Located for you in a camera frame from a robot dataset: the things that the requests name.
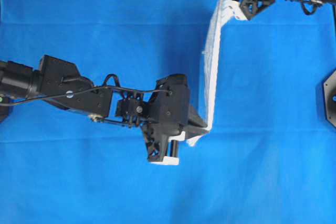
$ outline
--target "metal bracket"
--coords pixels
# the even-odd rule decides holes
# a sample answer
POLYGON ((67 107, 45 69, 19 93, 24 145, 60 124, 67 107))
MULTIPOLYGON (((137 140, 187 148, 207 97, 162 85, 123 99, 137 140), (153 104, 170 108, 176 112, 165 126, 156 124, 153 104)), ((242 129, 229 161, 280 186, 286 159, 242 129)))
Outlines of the metal bracket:
POLYGON ((336 127, 336 71, 323 84, 327 120, 336 127))

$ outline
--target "cylindrical motor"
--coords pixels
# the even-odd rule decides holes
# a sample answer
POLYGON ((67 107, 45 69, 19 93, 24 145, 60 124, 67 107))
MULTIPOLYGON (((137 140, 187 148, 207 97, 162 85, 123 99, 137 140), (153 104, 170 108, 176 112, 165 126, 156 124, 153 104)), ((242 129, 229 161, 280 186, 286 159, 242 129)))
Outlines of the cylindrical motor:
POLYGON ((32 98, 38 94, 40 72, 12 61, 0 61, 0 94, 32 98))

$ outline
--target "white cloth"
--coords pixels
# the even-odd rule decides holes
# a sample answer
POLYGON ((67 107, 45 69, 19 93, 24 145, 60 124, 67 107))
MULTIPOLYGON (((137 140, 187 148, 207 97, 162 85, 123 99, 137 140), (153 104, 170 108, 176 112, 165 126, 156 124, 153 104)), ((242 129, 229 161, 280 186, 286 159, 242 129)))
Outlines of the white cloth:
MULTIPOLYGON (((230 8, 232 0, 218 0, 215 11, 212 15, 207 33, 204 54, 204 99, 206 106, 207 130, 212 129, 215 111, 215 97, 218 72, 219 47, 221 43, 221 29, 233 16, 234 12, 230 8)), ((189 146, 194 146, 201 136, 187 140, 189 146)))

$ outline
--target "screw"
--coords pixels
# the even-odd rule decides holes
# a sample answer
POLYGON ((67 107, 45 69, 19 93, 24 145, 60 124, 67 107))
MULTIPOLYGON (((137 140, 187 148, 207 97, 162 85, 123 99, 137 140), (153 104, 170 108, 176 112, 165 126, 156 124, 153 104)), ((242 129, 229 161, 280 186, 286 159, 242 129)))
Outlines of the screw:
POLYGON ((68 91, 66 92, 66 94, 70 94, 70 95, 67 95, 67 98, 73 98, 74 95, 73 95, 72 93, 73 93, 73 92, 72 92, 71 90, 68 90, 68 91))
POLYGON ((136 109, 136 111, 140 114, 140 113, 142 113, 143 109, 142 109, 141 106, 138 106, 137 109, 136 109))

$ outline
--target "blue cloth background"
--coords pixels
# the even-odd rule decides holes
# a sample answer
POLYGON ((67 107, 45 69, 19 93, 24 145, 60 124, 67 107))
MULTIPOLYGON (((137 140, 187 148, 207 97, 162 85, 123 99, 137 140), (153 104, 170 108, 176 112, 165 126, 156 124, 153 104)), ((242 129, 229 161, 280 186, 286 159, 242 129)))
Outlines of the blue cloth background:
MULTIPOLYGON (((185 73, 198 106, 217 0, 1 0, 1 60, 43 54, 125 87, 185 73)), ((0 223, 334 223, 336 130, 322 81, 336 67, 330 5, 277 0, 222 31, 213 131, 150 165, 139 129, 94 124, 43 102, 0 130, 0 223)))

